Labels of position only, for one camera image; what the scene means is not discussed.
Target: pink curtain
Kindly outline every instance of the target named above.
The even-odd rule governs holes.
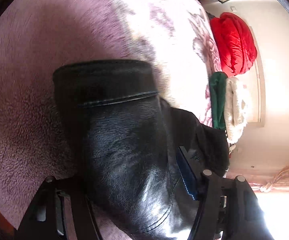
[[[256,193],[289,193],[289,166],[276,175],[243,170],[228,171],[227,178],[233,179],[237,175],[243,175]]]

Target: pink blanket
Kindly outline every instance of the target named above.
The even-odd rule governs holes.
[[[113,58],[150,62],[161,96],[211,126],[208,75],[220,62],[197,0],[15,0],[0,17],[0,211],[16,228],[46,176],[75,173],[53,71]],[[121,239],[99,219],[105,239]]]

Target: beige wall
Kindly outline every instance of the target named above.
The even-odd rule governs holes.
[[[246,127],[232,154],[231,168],[280,170],[289,165],[289,15],[276,0],[231,0],[204,8],[219,16],[232,6],[253,28],[259,46],[266,116],[264,128]]]

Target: silver screw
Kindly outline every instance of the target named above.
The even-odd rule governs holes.
[[[246,181],[246,178],[243,177],[243,176],[241,176],[241,175],[239,175],[239,176],[237,177],[237,180],[240,181],[240,182],[245,182],[245,181]]]
[[[210,176],[212,174],[211,170],[204,170],[203,174],[206,176]]]
[[[48,177],[46,177],[46,179],[45,179],[45,182],[52,182],[52,181],[54,181],[56,178],[54,177],[54,176],[48,176]]]

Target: red folded blanket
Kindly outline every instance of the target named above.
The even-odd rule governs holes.
[[[248,71],[257,58],[251,31],[247,24],[233,13],[224,12],[210,20],[217,43],[221,68],[228,77]]]

